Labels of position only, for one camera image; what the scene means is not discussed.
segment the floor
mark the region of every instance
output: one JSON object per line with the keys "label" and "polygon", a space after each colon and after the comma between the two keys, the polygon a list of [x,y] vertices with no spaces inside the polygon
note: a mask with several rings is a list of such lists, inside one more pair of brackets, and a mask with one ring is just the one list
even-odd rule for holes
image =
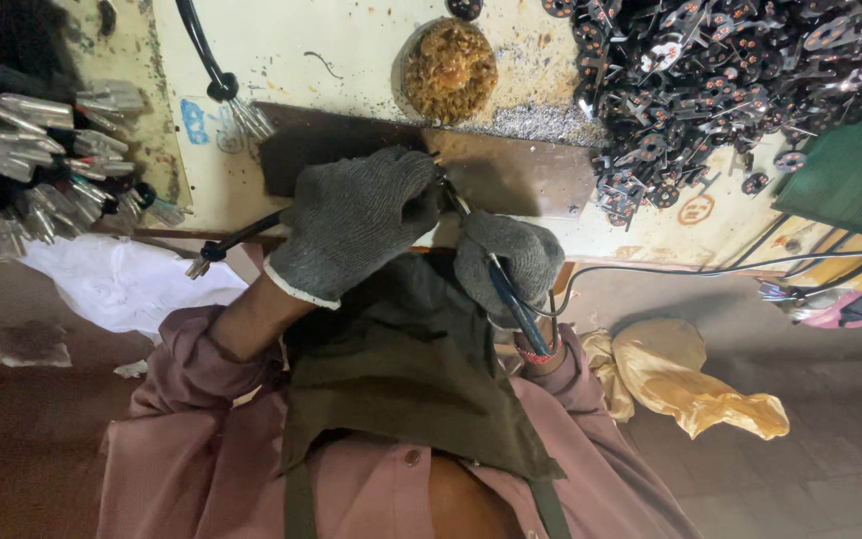
{"label": "floor", "polygon": [[706,539],[862,539],[862,328],[794,326],[749,277],[579,278],[565,314],[579,332],[688,319],[707,346],[704,372],[784,403],[790,434],[769,442],[727,425],[690,440],[639,405],[621,425]]}
{"label": "floor", "polygon": [[[580,332],[686,318],[705,338],[705,372],[784,400],[791,433],[771,442],[728,426],[691,441],[641,407],[622,426],[708,539],[862,538],[862,328],[793,326],[756,289],[748,277],[591,272],[566,317]],[[0,537],[92,536],[102,433],[136,385],[110,371],[150,345],[78,318],[41,274],[0,264],[0,327],[30,319],[69,332],[74,366],[0,366]]]}

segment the workbench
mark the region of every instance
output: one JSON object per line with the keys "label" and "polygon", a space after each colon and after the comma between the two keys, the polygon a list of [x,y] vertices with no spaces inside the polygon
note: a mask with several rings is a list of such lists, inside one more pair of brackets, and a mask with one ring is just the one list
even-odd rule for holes
{"label": "workbench", "polygon": [[[150,110],[126,133],[134,158],[163,197],[195,212],[174,229],[148,227],[162,235],[222,235],[289,203],[264,193],[255,148],[227,106],[205,96],[209,80],[174,1],[118,0],[108,37],[98,37],[93,2],[57,3],[70,13],[69,42],[83,79],[129,79],[146,92]],[[198,0],[196,7],[222,69],[238,76],[241,97],[405,123],[417,119],[396,103],[395,58],[418,26],[447,16],[440,0]],[[567,19],[550,17],[537,0],[520,0],[487,3],[475,23],[499,58],[499,81],[485,110],[456,129],[581,146],[605,140],[571,104],[578,49]],[[627,232],[609,225],[593,203],[577,219],[524,219],[554,231],[572,261],[725,266],[780,215],[770,209],[780,177],[771,162],[787,148],[778,133],[754,150],[754,171],[772,178],[756,196],[739,189],[742,168],[731,172],[733,150],[718,150],[708,159],[708,178],[721,173],[712,185],[684,189],[669,209],[642,208]],[[831,230],[790,219],[747,262],[807,253]],[[456,237],[454,223],[444,220],[419,245],[453,245]]]}

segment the apron strap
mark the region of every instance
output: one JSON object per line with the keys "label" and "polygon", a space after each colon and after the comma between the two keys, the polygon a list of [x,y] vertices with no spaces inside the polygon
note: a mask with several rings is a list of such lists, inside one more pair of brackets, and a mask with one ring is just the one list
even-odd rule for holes
{"label": "apron strap", "polygon": [[317,539],[311,474],[305,461],[284,475],[284,538]]}
{"label": "apron strap", "polygon": [[528,486],[531,487],[537,514],[541,517],[541,523],[544,524],[544,531],[548,533],[549,539],[571,539],[571,531],[567,527],[567,520],[564,519],[564,510],[560,508],[560,499],[557,497],[554,483],[528,481]]}

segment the green cloth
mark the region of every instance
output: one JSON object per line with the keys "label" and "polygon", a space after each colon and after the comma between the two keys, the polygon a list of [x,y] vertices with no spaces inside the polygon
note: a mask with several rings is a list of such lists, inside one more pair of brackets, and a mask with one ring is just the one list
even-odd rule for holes
{"label": "green cloth", "polygon": [[485,312],[441,261],[402,255],[347,294],[344,309],[317,311],[285,336],[295,363],[281,448],[287,539],[314,537],[304,461],[322,435],[342,430],[520,476],[551,537],[570,536],[551,484],[565,475],[497,363]]}

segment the hand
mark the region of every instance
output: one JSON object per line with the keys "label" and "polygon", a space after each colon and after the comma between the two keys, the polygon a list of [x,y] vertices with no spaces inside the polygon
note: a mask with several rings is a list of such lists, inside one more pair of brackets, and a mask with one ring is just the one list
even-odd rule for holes
{"label": "hand", "polygon": [[455,275],[471,299],[491,314],[492,321],[502,327],[514,327],[509,309],[491,283],[486,251],[501,259],[521,299],[535,307],[544,305],[564,263],[564,251],[547,228],[480,210],[464,221],[464,235],[454,261]]}
{"label": "hand", "polygon": [[437,224],[435,165],[400,146],[305,169],[281,214],[291,236],[265,261],[288,294],[337,309],[341,295]]}

